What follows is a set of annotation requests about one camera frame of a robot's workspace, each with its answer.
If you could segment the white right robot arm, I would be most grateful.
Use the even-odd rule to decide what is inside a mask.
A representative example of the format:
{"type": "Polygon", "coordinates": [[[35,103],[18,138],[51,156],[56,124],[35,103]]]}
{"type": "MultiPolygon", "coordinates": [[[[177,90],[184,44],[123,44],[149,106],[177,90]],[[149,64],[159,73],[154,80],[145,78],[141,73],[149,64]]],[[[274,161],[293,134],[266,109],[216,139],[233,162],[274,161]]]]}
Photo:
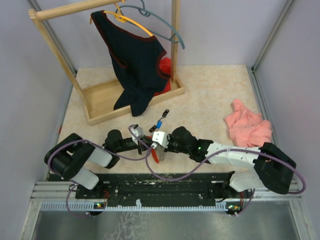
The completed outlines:
{"type": "Polygon", "coordinates": [[[229,198],[262,187],[280,195],[289,193],[296,163],[273,143],[265,142],[260,147],[227,146],[197,139],[183,126],[169,134],[167,141],[168,152],[186,154],[195,162],[243,168],[244,171],[233,170],[223,185],[223,192],[229,198]]]}

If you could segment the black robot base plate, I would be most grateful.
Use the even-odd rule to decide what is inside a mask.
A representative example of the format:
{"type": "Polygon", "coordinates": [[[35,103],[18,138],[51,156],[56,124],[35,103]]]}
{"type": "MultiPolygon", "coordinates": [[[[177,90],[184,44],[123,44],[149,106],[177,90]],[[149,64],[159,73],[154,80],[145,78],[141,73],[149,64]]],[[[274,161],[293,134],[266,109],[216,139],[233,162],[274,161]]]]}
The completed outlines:
{"type": "Polygon", "coordinates": [[[78,186],[73,192],[77,200],[101,199],[98,210],[108,207],[214,207],[226,199],[235,199],[236,207],[250,199],[252,192],[240,192],[229,186],[230,173],[193,173],[177,180],[180,173],[99,174],[99,182],[92,190],[78,186]]]}

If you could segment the red-handled metal key organizer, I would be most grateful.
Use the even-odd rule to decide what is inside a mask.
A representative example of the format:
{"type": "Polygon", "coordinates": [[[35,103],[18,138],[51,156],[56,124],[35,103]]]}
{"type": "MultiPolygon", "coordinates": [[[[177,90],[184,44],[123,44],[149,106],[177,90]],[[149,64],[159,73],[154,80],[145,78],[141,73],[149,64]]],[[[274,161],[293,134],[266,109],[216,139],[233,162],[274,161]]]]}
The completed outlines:
{"type": "Polygon", "coordinates": [[[165,148],[158,146],[156,149],[153,149],[152,146],[150,147],[153,160],[159,164],[165,159],[165,148]]]}

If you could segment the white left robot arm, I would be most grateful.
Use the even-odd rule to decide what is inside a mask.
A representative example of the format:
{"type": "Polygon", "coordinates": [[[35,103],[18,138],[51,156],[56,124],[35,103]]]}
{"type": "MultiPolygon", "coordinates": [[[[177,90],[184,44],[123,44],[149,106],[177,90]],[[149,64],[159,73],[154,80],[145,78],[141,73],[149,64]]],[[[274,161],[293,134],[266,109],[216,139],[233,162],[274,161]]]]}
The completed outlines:
{"type": "Polygon", "coordinates": [[[138,150],[141,155],[152,145],[152,138],[143,134],[140,127],[130,130],[133,135],[128,138],[123,138],[117,129],[109,131],[102,146],[72,133],[45,155],[44,162],[51,172],[82,185],[88,195],[97,199],[103,195],[104,186],[98,176],[85,167],[87,162],[111,169],[121,158],[130,159],[119,153],[138,150]]]}

